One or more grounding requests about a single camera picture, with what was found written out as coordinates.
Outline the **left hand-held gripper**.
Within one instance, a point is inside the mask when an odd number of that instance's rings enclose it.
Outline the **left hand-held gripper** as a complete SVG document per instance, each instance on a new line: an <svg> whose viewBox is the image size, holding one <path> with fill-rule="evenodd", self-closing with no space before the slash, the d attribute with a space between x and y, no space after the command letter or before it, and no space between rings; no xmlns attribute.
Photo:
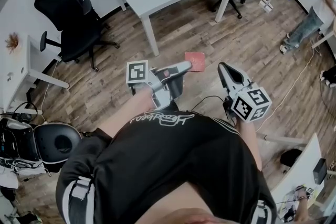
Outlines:
<svg viewBox="0 0 336 224"><path fill-rule="evenodd" d="M175 100L183 93L183 76L192 68L190 61L182 61L163 68L149 67L147 60L129 61L126 83L132 95L147 85L152 89L155 110L178 110Z"/></svg>

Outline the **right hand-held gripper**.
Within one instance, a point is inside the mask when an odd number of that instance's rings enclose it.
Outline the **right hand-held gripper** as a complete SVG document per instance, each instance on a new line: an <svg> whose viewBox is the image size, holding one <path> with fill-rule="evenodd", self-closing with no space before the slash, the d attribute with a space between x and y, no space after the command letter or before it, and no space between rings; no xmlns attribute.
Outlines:
<svg viewBox="0 0 336 224"><path fill-rule="evenodd" d="M220 62L217 71L227 90L223 107L230 117L246 123L262 119L272 105L265 89L252 82L246 72L228 63Z"/></svg>

